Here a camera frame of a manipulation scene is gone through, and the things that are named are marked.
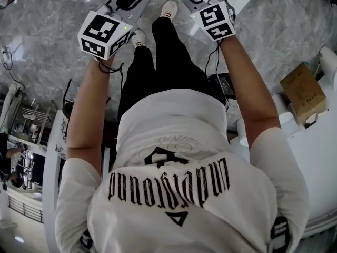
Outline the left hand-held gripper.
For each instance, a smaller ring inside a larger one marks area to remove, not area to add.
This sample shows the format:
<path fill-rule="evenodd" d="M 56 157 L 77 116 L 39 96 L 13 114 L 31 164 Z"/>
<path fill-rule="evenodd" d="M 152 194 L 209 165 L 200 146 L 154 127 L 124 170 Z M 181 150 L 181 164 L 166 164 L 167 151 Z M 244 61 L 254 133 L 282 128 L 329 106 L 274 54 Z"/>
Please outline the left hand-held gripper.
<path fill-rule="evenodd" d="M 116 0 L 115 9 L 105 4 L 90 11 L 77 35 L 81 51 L 108 60 L 129 42 L 150 1 Z"/>

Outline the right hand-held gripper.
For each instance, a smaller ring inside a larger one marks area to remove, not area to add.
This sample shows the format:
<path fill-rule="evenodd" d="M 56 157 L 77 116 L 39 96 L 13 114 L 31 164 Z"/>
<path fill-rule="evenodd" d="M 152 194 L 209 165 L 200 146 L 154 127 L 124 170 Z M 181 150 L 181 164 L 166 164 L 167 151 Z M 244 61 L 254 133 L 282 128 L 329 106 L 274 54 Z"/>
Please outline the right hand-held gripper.
<path fill-rule="evenodd" d="M 181 0 L 190 10 L 191 19 L 213 41 L 236 34 L 235 9 L 227 0 Z"/>

